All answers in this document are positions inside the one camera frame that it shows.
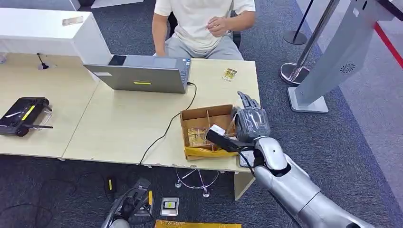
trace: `red rope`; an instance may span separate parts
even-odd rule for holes
[[[399,65],[403,69],[403,58],[402,58],[402,56],[393,47],[393,44],[390,42],[389,38],[386,36],[385,32],[382,30],[382,28],[381,28],[381,26],[379,25],[378,22],[375,24],[375,31],[376,31],[376,33],[378,33],[378,35],[381,38],[381,40],[385,43],[386,47],[389,49],[389,51],[391,52],[393,57],[396,59],[397,63],[399,63]]]

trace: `speaker grille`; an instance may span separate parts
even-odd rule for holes
[[[352,72],[354,69],[355,69],[354,63],[347,63],[340,68],[340,72],[342,74],[348,74],[348,73]]]

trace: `laptop lid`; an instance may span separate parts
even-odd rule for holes
[[[186,93],[178,69],[84,64],[115,90]]]

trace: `desk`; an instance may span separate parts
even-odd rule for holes
[[[227,68],[238,71],[232,82],[221,78]],[[197,95],[191,108],[239,105],[237,91],[243,91],[259,101],[254,62],[193,59],[189,81],[197,85]],[[65,149],[65,152],[59,158],[138,164],[147,147],[164,133],[172,116],[189,105],[194,90],[190,85],[185,95],[114,91],[99,82],[68,146],[60,146],[59,149]],[[82,107],[77,107],[77,110],[83,112]],[[167,136],[149,150],[143,162],[149,167],[233,171],[236,200],[254,181],[249,170],[237,163],[238,157],[186,160],[179,117],[173,121]]]
[[[24,137],[0,136],[0,153],[61,158],[96,88],[78,57],[51,57],[54,69],[38,70],[36,55],[10,54],[0,64],[0,115],[23,96],[50,101],[54,129],[31,129]]]

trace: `gray pants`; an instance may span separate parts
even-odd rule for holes
[[[213,50],[202,54],[192,51],[179,38],[171,37],[165,41],[165,53],[169,57],[243,60],[229,36],[224,36]]]

